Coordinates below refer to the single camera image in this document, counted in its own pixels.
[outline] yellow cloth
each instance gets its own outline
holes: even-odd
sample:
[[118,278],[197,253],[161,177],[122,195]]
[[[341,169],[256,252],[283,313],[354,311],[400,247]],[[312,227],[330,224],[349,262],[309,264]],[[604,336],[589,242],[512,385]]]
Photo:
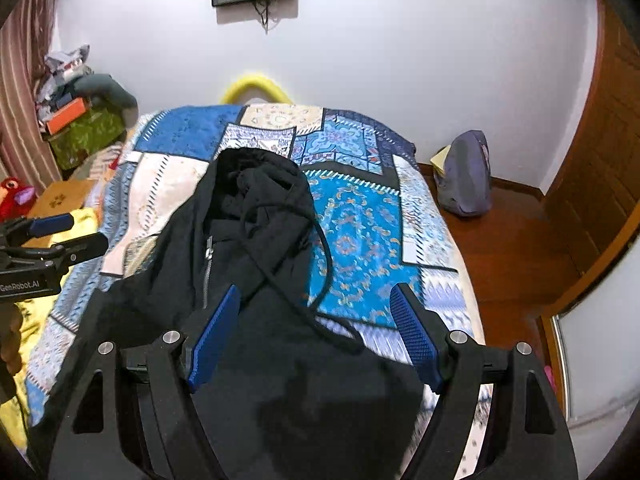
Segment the yellow cloth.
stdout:
[[[69,229],[69,231],[52,235],[49,246],[71,240],[71,238],[78,238],[95,233],[98,230],[98,219],[93,209],[77,209],[72,211],[71,214],[74,216],[74,226]],[[67,276],[68,273],[62,277],[60,285],[64,285]],[[35,298],[34,300],[17,303],[23,318],[22,328],[20,329],[20,335],[22,336],[20,342],[22,370],[15,376],[15,384],[17,396],[24,406],[25,416],[27,417],[29,416],[29,408],[27,404],[27,390],[24,384],[27,362],[29,361],[31,349],[33,349],[42,335],[44,323],[47,320],[49,312],[51,312],[56,298],[57,296],[47,296],[46,298]],[[15,398],[0,406],[0,422],[6,434],[14,443],[14,446],[24,452],[27,448],[27,439],[24,434],[24,427],[22,426],[20,406]]]

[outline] bed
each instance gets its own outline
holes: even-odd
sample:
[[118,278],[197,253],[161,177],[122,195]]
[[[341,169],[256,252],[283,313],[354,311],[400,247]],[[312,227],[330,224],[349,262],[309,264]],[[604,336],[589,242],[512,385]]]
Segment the bed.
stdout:
[[[316,214],[332,247],[335,277],[320,310],[349,319],[377,354],[410,362],[388,309],[389,291],[410,284],[450,329],[483,343],[471,282],[420,174],[414,146],[371,118],[347,110],[261,104],[182,107],[147,114],[130,131],[102,195],[104,257],[75,266],[31,352],[26,390],[37,424],[92,292],[144,269],[156,237],[193,192],[209,161],[225,148],[250,146],[287,156],[308,179]],[[314,257],[309,301],[319,293],[326,260]],[[343,330],[338,324],[330,328]],[[410,460],[437,401],[428,386]],[[471,474],[491,401],[483,386],[457,478]]]

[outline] stuffed animal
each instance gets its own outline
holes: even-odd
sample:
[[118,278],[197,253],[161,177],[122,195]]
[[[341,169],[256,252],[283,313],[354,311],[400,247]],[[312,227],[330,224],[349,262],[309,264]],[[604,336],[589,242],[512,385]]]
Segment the stuffed animal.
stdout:
[[26,215],[36,202],[36,190],[10,176],[0,182],[0,222]]

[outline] purple backpack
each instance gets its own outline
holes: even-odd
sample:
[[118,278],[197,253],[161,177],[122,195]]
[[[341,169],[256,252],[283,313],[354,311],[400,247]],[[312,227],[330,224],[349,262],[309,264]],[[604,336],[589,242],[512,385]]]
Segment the purple backpack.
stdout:
[[484,133],[457,136],[444,161],[444,176],[434,168],[438,203],[459,216],[480,216],[491,209],[491,166]]

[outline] striped curtain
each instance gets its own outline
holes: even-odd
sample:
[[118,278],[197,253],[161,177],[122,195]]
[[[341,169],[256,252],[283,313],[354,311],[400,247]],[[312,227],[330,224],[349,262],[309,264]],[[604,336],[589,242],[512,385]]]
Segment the striped curtain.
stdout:
[[45,75],[56,0],[20,0],[0,29],[0,162],[7,173],[41,193],[60,180],[42,140],[34,97]]

